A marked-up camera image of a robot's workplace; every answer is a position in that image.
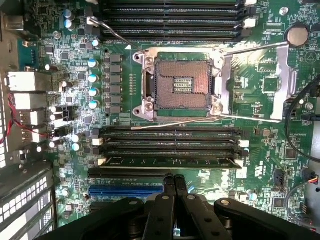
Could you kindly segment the blue expansion slot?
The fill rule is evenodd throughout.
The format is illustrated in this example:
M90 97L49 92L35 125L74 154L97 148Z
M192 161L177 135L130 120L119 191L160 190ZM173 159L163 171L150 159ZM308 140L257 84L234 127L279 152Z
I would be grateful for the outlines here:
M163 192L162 185L132 186L132 185L92 185L88 189L91 197L141 197Z

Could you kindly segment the black expansion slot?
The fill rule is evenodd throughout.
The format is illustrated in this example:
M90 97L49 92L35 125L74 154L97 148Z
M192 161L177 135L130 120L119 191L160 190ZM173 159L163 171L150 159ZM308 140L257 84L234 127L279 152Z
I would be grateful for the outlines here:
M91 168L87 172L90 179L162 179L171 173L167 169L121 169Z

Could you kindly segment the green PC motherboard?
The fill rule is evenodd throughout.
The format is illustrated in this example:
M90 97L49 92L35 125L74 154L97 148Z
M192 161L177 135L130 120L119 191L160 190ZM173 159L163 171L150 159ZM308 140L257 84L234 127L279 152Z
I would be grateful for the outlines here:
M89 187L99 186L160 186L160 178L88 178L88 170L104 168L98 166L99 159L109 159L101 150L218 150L206 149L110 149L93 145L93 140L108 139L220 139L235 138L249 140L249 147L232 148L245 150L248 156L234 157L180 157L233 159L241 169L162 169L172 170L185 176L187 190L201 194L209 203L229 197L279 218L290 220L284 207L285 195L309 173L309 161L301 153L310 152L314 136L313 123L302 120L301 115L311 114L316 109L316 98L320 90L312 90L296 106L291 115L290 140L286 140L284 123L268 123L238 118L200 121L173 127L227 127L240 128L241 136L205 133L125 133L100 135L99 129L111 126L152 126L175 122L151 122L133 115L133 109L142 103L142 68L133 61L134 49L116 39L107 30L94 30L86 26L86 17L94 15L104 20L151 19L151 20L196 20L196 21L243 21L257 20L257 25L249 37L239 42L192 42L192 41L131 41L143 49L152 47L214 47L226 50L241 50L287 40L291 27L303 26L308 29L308 40L301 47L289 47L288 64L297 73L297 88L301 90L320 71L320 0L47 0L53 12L43 17L44 38L42 48L47 52L45 64L61 67L61 72L53 76L58 86L62 81L70 81L73 87L65 87L62 92L51 93L49 107L71 108L75 120L48 123L49 132L62 128L70 133L82 135L80 151L73 151L71 138L61 137L62 144L47 149L46 157L53 164L55 174L55 195L57 198L57 227L63 227L103 205L109 205L125 197L91 197ZM108 13L101 11L101 5L108 2L232 2L255 7L254 15L231 13ZM279 14L282 7L289 13ZM69 31L64 26L65 9L71 10L76 29ZM165 27L138 28L116 27L121 31L239 31L244 28L230 27ZM92 41L99 39L100 49L94 49ZM98 61L97 68L89 68L88 60ZM280 85L276 75L277 53L274 48L237 54L232 58L230 79L227 89L230 93L229 110L233 116L269 119L274 105L274 93ZM91 83L88 76L95 74L99 81ZM99 95L89 96L89 89L97 88ZM97 109L90 109L91 100L98 100Z

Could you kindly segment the open CPU socket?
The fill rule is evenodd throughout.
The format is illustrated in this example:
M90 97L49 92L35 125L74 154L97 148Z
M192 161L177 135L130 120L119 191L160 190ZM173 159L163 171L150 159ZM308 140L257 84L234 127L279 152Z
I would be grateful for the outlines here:
M229 115L230 57L208 47L150 47L136 52L141 104L134 116L150 122L187 122Z

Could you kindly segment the metal rear I/O ports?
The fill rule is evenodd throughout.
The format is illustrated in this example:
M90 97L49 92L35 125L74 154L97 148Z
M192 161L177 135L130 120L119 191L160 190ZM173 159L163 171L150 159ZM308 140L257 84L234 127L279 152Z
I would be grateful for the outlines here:
M43 17L47 0L0 0L0 240L34 240L58 225L54 169L48 151L49 95L57 90L45 69ZM52 91L11 91L8 72L51 75ZM17 110L16 93L46 94L47 107ZM46 111L43 125L24 125L21 111Z

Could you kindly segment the silver rear port block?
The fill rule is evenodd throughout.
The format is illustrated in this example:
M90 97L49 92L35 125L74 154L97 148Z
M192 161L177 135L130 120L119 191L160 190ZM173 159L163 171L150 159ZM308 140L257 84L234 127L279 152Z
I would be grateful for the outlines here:
M47 95L38 93L14 93L17 110L37 110L47 107Z
M20 111L20 122L24 125L40 126L47 122L47 113L45 110Z
M7 83L14 92L53 91L52 76L40 72L8 72Z

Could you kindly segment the silver metal socket cover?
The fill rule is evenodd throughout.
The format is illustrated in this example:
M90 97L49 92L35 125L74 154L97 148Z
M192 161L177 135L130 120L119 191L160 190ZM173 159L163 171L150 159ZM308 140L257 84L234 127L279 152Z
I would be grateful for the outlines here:
M277 55L276 75L278 76L280 83L277 90L274 93L274 101L272 114L270 119L256 118L256 117L244 117L231 115L229 112L229 98L230 94L227 90L227 82L230 80L231 75L231 62L234 55L246 54L250 52L275 49ZM257 46L252 48L244 48L240 50L231 50L223 53L224 64L221 69L221 93L219 94L217 103L216 116L224 118L262 121L266 123L280 123L283 119L284 103L296 93L297 85L297 72L288 65L290 45L288 42L273 43L263 46Z

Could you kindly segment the silver coin cell battery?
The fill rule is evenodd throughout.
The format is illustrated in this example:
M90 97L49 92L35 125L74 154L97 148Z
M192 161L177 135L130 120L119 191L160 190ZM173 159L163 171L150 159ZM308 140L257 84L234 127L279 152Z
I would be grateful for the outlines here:
M309 31L305 26L293 26L286 34L289 45L293 48L299 48L306 44L309 38Z

